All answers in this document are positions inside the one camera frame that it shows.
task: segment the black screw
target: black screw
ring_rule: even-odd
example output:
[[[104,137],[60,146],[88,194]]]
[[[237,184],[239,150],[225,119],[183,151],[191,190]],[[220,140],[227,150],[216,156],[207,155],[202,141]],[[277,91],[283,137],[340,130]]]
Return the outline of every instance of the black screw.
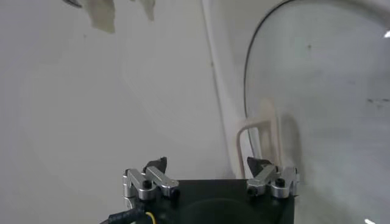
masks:
[[[275,185],[277,187],[285,187],[285,179],[283,178],[278,178],[275,180]]]
[[[150,189],[150,188],[152,188],[152,182],[150,180],[146,180],[146,181],[142,182],[142,187],[144,189]]]
[[[257,189],[254,187],[249,187],[248,190],[246,190],[248,196],[254,197],[257,195]]]
[[[178,189],[172,189],[170,192],[170,198],[172,200],[177,200],[180,196],[180,191]]]

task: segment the silver clamp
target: silver clamp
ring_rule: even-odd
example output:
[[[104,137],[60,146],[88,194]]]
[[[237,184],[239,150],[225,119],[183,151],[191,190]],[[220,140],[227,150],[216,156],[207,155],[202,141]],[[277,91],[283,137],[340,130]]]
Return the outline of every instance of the silver clamp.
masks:
[[[270,164],[253,179],[247,180],[247,193],[250,197],[263,195],[266,192],[266,186],[276,177],[276,166]]]
[[[168,198],[177,198],[180,195],[179,182],[168,178],[154,166],[146,168],[145,176],[153,181],[160,189],[162,195]]]
[[[124,197],[137,197],[140,200],[153,200],[156,197],[156,185],[147,180],[140,171],[127,169],[122,180]]]
[[[299,174],[295,167],[286,167],[280,176],[271,182],[271,194],[275,198],[288,198],[297,195]]]

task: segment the transparent acrylic sheet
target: transparent acrylic sheet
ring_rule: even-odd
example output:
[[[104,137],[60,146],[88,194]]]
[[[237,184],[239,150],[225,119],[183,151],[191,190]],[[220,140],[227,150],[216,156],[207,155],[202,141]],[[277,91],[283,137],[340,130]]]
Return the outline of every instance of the transparent acrylic sheet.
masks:
[[[301,173],[296,223],[390,220],[387,31],[364,7],[307,0],[274,10],[254,38],[247,117],[261,117],[261,99],[272,99],[283,165]]]

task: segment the yellow wire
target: yellow wire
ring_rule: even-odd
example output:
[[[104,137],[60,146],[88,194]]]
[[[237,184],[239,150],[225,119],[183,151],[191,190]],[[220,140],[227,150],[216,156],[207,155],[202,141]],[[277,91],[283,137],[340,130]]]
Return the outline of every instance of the yellow wire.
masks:
[[[152,213],[150,213],[150,212],[145,212],[145,214],[146,214],[147,216],[149,216],[149,217],[152,219],[153,224],[157,224],[156,218],[154,217],[154,215],[153,215]]]

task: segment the black cable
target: black cable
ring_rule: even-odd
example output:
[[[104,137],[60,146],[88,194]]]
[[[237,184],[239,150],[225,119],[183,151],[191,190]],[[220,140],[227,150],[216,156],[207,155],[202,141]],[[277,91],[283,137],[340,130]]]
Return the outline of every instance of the black cable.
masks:
[[[129,224],[145,216],[144,206],[109,215],[101,224]]]

